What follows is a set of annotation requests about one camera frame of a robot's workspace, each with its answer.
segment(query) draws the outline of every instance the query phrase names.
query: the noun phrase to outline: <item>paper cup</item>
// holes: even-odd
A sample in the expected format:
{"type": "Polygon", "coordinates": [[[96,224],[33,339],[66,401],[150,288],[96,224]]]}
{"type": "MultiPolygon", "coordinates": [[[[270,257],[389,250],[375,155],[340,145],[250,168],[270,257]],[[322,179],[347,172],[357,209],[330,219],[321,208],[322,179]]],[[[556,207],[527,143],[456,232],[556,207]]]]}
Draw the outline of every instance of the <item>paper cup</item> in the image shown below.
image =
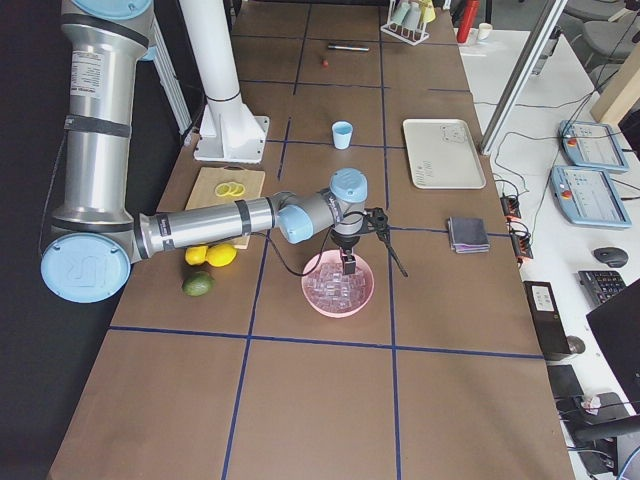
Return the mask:
{"type": "Polygon", "coordinates": [[[344,150],[351,143],[351,135],[353,134],[353,125],[349,122],[341,120],[331,126],[333,131],[333,145],[338,150],[344,150]]]}
{"type": "Polygon", "coordinates": [[[493,26],[490,23],[481,23],[478,25],[478,40],[486,40],[489,35],[491,35],[492,30],[493,26]]]}

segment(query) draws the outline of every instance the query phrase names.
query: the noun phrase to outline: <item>monitor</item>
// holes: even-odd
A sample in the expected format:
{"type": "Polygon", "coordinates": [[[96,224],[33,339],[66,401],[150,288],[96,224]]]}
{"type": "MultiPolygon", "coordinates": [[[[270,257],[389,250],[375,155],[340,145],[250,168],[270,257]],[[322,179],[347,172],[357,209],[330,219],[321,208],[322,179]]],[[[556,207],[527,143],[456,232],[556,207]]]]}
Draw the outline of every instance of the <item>monitor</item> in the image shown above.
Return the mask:
{"type": "Polygon", "coordinates": [[[627,398],[640,402],[640,279],[590,312],[587,321],[627,398]]]}

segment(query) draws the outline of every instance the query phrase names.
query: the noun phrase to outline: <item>lemon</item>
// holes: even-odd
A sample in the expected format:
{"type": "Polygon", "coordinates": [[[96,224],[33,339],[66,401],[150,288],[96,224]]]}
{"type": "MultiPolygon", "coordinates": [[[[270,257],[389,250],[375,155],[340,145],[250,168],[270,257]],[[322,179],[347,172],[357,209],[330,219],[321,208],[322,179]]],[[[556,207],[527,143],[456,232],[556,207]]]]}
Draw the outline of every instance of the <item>lemon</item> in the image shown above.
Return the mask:
{"type": "Polygon", "coordinates": [[[197,247],[189,247],[184,252],[184,260],[189,265],[202,265],[207,256],[207,246],[199,245],[197,247]]]}
{"type": "Polygon", "coordinates": [[[214,245],[207,250],[206,260],[212,267],[224,267],[233,262],[238,254],[237,250],[228,243],[214,245]]]}
{"type": "Polygon", "coordinates": [[[213,288],[215,280],[207,272],[192,273],[182,283],[182,291],[190,297],[199,297],[213,288]]]}

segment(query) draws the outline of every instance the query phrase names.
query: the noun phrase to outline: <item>metal pole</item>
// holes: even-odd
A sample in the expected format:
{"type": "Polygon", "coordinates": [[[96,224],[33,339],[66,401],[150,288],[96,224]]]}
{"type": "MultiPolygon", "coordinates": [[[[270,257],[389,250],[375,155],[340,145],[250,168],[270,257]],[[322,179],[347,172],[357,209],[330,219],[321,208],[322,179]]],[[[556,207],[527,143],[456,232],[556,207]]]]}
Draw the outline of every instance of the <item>metal pole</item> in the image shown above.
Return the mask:
{"type": "Polygon", "coordinates": [[[180,84],[176,79],[176,71],[173,69],[169,50],[167,50],[167,46],[164,43],[164,37],[160,31],[160,25],[155,17],[153,17],[151,27],[157,48],[157,55],[154,57],[153,63],[158,71],[160,84],[162,85],[162,88],[164,88],[167,98],[169,99],[169,105],[171,106],[173,116],[176,118],[178,131],[182,135],[191,125],[191,115],[189,114],[187,102],[184,100],[182,90],[180,89],[180,84]]]}
{"type": "Polygon", "coordinates": [[[553,27],[558,23],[558,19],[566,3],[567,0],[547,0],[547,3],[542,9],[540,18],[535,27],[533,27],[527,43],[522,49],[520,58],[518,58],[516,66],[513,68],[513,72],[511,72],[511,77],[498,102],[496,111],[489,121],[487,131],[482,137],[480,152],[483,155],[489,155],[491,153],[491,148],[500,133],[500,129],[507,121],[511,109],[529,79],[531,70],[533,70],[533,66],[538,61],[538,57],[542,53],[553,27]]]}

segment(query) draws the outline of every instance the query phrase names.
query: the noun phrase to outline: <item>cutting board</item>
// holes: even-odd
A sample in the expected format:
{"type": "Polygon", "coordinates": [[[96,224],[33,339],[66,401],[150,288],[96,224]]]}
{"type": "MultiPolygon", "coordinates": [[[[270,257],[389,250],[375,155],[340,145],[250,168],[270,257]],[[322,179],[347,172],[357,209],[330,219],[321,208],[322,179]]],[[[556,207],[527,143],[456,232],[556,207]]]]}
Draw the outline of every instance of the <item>cutting board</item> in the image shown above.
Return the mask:
{"type": "MultiPolygon", "coordinates": [[[[265,173],[256,170],[245,170],[239,167],[202,167],[198,173],[196,183],[191,190],[185,210],[194,208],[212,207],[233,203],[237,200],[253,200],[259,198],[264,184],[265,173]],[[215,189],[221,183],[236,182],[244,185],[244,194],[238,197],[219,197],[215,189]]],[[[239,249],[245,249],[249,245],[249,236],[239,237],[229,243],[239,249]]]]}

